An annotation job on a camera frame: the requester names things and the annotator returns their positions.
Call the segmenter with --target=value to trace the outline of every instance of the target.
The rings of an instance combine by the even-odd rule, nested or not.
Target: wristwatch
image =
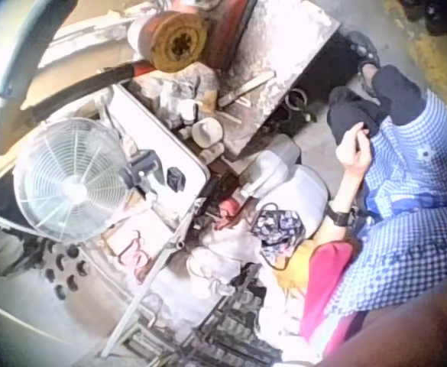
[[[351,212],[349,213],[335,212],[330,207],[330,205],[327,204],[326,215],[333,221],[333,224],[335,224],[336,226],[347,227],[348,219],[351,216]]]

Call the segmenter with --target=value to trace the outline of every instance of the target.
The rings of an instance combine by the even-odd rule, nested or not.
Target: white plastic jug
[[[241,174],[242,195],[260,199],[281,185],[289,177],[300,153],[300,147],[291,138],[276,136]]]

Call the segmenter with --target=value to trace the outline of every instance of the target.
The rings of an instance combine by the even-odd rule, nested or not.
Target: blue checkered shirt
[[[376,220],[358,233],[363,248],[329,315],[401,304],[447,278],[447,106],[428,91],[419,118],[405,126],[387,118],[371,146],[366,205]]]

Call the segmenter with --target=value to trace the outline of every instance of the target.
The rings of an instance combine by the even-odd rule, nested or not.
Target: patterned face mask
[[[304,233],[305,227],[298,213],[279,210],[274,203],[264,206],[251,228],[251,234],[262,241],[262,255],[270,262],[275,262],[281,255],[291,256],[298,243],[297,239]]]

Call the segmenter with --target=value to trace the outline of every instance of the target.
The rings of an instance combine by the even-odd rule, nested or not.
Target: metal workbench
[[[221,94],[265,70],[274,70],[276,77],[245,95],[251,107],[233,103],[222,110],[241,120],[238,124],[219,116],[228,158],[240,155],[338,27],[335,19],[308,1],[258,1],[232,66],[221,75]]]

